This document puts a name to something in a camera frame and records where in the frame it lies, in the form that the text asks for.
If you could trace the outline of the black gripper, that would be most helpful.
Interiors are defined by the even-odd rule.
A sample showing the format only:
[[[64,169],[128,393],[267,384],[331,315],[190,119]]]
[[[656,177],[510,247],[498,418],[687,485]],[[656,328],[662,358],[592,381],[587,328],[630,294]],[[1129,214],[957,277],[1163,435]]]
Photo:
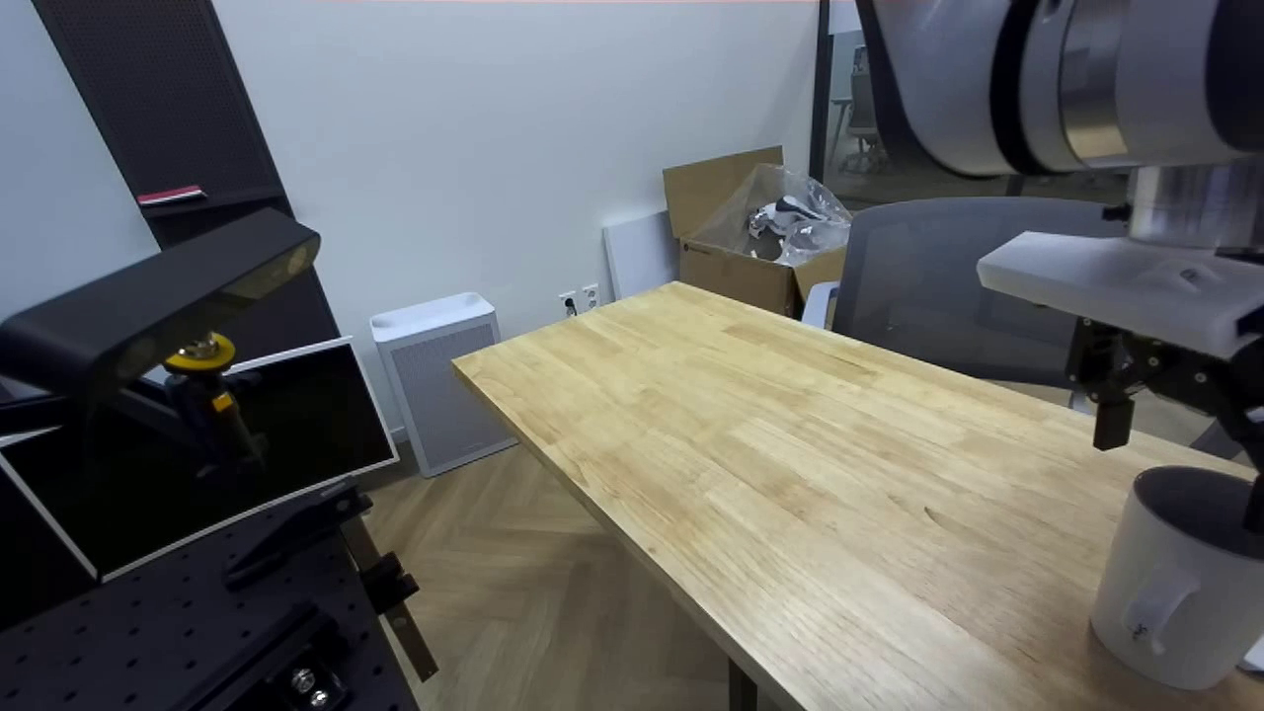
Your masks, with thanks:
[[[1244,455],[1253,461],[1258,480],[1244,501],[1244,530],[1264,534],[1264,424],[1258,418],[1258,407],[1264,407],[1264,358],[1258,344],[1241,355],[1212,358],[1178,344],[1079,322],[1072,340],[1072,376],[1100,405],[1100,449],[1129,444],[1137,393],[1217,414],[1212,449],[1225,459]]]

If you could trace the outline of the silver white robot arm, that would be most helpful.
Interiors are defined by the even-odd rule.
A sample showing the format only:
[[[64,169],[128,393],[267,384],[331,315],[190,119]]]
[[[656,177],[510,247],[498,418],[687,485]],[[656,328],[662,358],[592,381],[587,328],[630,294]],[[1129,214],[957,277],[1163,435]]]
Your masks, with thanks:
[[[983,287],[1079,322],[1096,444],[1136,395],[1259,447],[1264,0],[859,0],[878,127],[962,177],[1125,174],[1120,237],[1022,229]]]

